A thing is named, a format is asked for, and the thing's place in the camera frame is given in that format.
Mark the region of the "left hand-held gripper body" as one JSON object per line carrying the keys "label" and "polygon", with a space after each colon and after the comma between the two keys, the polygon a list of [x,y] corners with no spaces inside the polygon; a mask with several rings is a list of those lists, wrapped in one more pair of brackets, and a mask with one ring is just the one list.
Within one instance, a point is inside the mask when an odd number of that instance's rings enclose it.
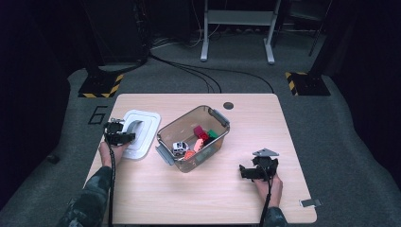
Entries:
{"label": "left hand-held gripper body", "polygon": [[103,133],[109,145],[121,146],[128,142],[128,136],[122,131],[124,125],[121,119],[112,118],[104,124]]}

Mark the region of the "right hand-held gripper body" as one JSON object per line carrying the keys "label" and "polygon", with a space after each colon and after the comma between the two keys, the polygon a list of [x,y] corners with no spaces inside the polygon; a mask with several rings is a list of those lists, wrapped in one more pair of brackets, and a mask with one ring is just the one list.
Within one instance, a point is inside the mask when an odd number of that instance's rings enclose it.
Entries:
{"label": "right hand-held gripper body", "polygon": [[252,159],[255,169],[253,170],[253,179],[263,180],[264,182],[270,180],[275,174],[278,167],[278,160],[272,159],[270,156],[273,151],[263,148],[253,153]]}

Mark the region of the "white plastic lid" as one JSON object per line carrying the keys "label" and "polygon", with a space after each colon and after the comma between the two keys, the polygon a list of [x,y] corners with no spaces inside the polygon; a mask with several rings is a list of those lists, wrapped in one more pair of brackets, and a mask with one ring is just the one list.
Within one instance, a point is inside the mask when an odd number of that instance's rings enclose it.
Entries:
{"label": "white plastic lid", "polygon": [[135,138],[123,152],[123,157],[133,161],[144,159],[161,122],[158,113],[130,110],[123,117],[123,132],[134,133]]}

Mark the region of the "white toy car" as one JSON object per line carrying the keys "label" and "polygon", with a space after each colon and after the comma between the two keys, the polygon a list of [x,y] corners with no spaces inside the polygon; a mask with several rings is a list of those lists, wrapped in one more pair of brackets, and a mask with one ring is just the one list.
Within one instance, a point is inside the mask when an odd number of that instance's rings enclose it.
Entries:
{"label": "white toy car", "polygon": [[189,150],[189,146],[185,142],[175,142],[173,144],[174,155],[184,155]]}

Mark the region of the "transparent brown storage box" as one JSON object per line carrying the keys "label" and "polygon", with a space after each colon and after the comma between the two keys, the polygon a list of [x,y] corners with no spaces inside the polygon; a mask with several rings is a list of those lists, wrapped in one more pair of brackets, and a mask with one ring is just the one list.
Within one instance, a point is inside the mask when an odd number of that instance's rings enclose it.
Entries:
{"label": "transparent brown storage box", "polygon": [[[197,126],[201,126],[206,133],[213,130],[218,138],[214,138],[214,141],[207,146],[203,145],[202,149],[188,160],[184,159],[185,154],[174,155],[172,150],[175,142],[185,142],[189,150],[194,150],[195,143],[200,139],[193,132]],[[156,150],[167,164],[175,165],[181,172],[187,173],[219,151],[229,131],[230,121],[223,114],[209,106],[200,105],[157,132],[159,146]]]}

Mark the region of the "person's left hand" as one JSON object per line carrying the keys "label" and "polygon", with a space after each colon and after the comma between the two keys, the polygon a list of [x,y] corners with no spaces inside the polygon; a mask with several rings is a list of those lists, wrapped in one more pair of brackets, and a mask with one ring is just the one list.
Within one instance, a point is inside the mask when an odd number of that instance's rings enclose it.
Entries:
{"label": "person's left hand", "polygon": [[121,146],[108,146],[106,142],[101,142],[98,148],[103,166],[112,166],[112,156],[110,150],[113,151],[115,164],[118,165],[122,159],[124,150],[129,146],[129,143]]}

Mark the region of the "person's right hand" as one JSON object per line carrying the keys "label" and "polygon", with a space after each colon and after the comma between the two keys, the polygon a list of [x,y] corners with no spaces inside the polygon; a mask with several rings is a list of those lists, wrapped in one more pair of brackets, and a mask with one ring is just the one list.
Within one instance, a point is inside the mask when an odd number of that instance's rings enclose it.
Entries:
{"label": "person's right hand", "polygon": [[269,182],[264,182],[262,180],[253,181],[259,196],[263,201],[269,200],[268,207],[279,207],[282,198],[283,182],[275,175]]}

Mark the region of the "striped black stand base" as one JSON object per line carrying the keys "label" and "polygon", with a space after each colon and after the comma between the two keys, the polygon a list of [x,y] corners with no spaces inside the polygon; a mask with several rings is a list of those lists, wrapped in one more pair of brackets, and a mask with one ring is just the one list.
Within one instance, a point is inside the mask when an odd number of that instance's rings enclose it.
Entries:
{"label": "striped black stand base", "polygon": [[124,75],[106,75],[103,79],[87,78],[78,90],[79,97],[86,98],[108,98],[113,97],[123,79]]}
{"label": "striped black stand base", "polygon": [[304,72],[285,73],[289,90],[294,96],[330,96],[323,79]]}

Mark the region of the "dark cabinet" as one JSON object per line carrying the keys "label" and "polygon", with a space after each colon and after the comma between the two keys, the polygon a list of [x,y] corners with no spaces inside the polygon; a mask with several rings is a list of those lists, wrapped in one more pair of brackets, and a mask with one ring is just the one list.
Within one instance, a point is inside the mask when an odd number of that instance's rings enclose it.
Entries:
{"label": "dark cabinet", "polygon": [[147,26],[140,0],[95,0],[98,46],[105,63],[147,60]]}

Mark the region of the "white metal stand frame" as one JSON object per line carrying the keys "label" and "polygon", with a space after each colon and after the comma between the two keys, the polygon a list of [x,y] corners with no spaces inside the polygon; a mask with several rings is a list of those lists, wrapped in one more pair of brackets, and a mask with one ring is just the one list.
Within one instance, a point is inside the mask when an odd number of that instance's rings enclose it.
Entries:
{"label": "white metal stand frame", "polygon": [[210,25],[236,25],[236,26],[267,26],[268,36],[264,39],[268,64],[275,64],[272,52],[271,40],[275,30],[276,20],[279,15],[279,8],[282,0],[273,0],[274,10],[271,11],[249,11],[249,10],[228,10],[209,9],[209,0],[204,0],[203,19],[203,43],[200,53],[200,60],[208,60],[209,50],[209,26]]}

